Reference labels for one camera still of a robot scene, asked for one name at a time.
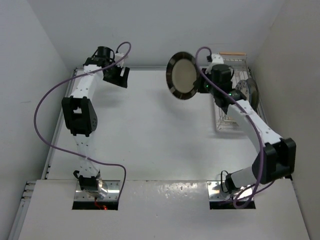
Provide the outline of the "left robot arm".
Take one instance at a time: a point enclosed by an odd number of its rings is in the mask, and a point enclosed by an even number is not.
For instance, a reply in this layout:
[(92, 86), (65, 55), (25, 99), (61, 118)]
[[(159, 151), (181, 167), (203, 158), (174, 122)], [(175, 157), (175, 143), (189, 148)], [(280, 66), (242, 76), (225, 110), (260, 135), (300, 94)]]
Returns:
[(98, 116), (92, 103), (98, 85), (105, 81), (121, 88), (128, 87), (130, 68), (125, 67), (126, 53), (99, 46), (83, 65), (83, 74), (70, 96), (61, 101), (66, 128), (73, 136), (79, 155), (79, 169), (74, 171), (80, 189), (95, 199), (103, 197), (100, 166), (91, 159), (98, 127)]

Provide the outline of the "black rimmed patterned plate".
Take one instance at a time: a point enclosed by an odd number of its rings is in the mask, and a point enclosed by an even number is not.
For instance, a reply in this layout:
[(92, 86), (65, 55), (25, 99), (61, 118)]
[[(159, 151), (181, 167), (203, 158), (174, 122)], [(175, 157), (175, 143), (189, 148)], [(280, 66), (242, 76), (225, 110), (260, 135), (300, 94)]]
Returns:
[(189, 52), (177, 52), (167, 63), (166, 84), (177, 99), (188, 100), (197, 93), (195, 84), (199, 76), (195, 57)]

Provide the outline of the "metal base plate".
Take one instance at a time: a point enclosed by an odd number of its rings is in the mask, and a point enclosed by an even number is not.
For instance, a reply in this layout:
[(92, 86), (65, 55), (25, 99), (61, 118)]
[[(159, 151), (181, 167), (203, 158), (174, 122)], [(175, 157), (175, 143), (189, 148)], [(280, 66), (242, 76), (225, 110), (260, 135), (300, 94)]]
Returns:
[(210, 202), (226, 203), (232, 202), (234, 198), (238, 197), (238, 201), (246, 201), (253, 193), (253, 187), (242, 186), (233, 193), (223, 192), (222, 187), (225, 187), (224, 181), (207, 181), (208, 198)]
[(118, 200), (121, 182), (119, 180), (103, 180), (100, 192), (88, 192), (81, 190), (77, 183), (74, 201), (75, 202), (93, 202), (97, 198), (100, 202), (114, 202)]

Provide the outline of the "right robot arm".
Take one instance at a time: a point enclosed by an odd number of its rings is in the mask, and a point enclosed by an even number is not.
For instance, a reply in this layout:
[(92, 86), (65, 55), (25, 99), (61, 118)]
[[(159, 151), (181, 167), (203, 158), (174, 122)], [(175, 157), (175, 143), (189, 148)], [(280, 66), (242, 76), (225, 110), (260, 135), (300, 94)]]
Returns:
[(222, 190), (232, 194), (244, 186), (265, 185), (291, 175), (295, 170), (295, 141), (283, 138), (261, 119), (246, 96), (233, 87), (229, 66), (214, 63), (197, 71), (200, 89), (211, 94), (215, 104), (235, 120), (257, 152), (251, 166), (226, 175)]

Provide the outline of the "grey rimmed cream plate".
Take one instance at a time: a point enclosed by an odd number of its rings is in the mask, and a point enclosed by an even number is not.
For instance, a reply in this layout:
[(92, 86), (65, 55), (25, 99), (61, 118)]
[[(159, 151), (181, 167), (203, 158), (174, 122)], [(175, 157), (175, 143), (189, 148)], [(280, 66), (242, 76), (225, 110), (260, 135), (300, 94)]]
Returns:
[(248, 78), (246, 80), (248, 90), (249, 90), (249, 103), (254, 111), (258, 111), (258, 106), (260, 102), (260, 93), (258, 85), (253, 78)]

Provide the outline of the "blue floral plate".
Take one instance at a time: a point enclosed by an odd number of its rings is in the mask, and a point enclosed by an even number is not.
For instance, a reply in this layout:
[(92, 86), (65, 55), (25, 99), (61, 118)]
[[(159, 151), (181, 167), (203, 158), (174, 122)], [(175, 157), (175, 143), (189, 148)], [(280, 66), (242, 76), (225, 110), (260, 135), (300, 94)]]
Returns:
[(240, 80), (235, 87), (237, 90), (241, 91), (246, 99), (249, 101), (251, 98), (251, 91), (250, 91), (250, 87), (249, 84), (246, 80)]

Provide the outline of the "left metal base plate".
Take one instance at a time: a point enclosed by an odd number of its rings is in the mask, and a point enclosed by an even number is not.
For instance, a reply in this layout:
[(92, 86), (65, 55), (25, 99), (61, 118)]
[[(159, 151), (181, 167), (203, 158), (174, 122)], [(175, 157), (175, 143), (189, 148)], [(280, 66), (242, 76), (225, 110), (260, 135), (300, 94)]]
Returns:
[(118, 200), (121, 182), (119, 180), (103, 180), (100, 192), (88, 192), (81, 190), (77, 183), (74, 201), (75, 202), (93, 202), (97, 198), (100, 202), (114, 202)]

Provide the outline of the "white drip tray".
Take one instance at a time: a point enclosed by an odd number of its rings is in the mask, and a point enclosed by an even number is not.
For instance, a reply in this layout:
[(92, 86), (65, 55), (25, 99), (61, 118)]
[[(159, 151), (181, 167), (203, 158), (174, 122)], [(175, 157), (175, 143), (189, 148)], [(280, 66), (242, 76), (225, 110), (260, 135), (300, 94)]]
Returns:
[(215, 129), (219, 133), (227, 134), (242, 134), (243, 131), (236, 121), (230, 116), (226, 115), (215, 103), (212, 98)]

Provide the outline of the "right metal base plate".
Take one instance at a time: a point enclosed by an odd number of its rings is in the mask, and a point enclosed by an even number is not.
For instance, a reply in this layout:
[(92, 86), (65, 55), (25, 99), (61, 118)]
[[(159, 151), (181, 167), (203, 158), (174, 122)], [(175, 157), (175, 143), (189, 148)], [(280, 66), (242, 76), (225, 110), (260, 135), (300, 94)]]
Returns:
[(226, 203), (232, 202), (234, 198), (238, 197), (238, 201), (246, 201), (253, 193), (253, 187), (242, 186), (233, 193), (223, 192), (222, 187), (225, 187), (224, 181), (207, 181), (208, 198), (210, 202)]

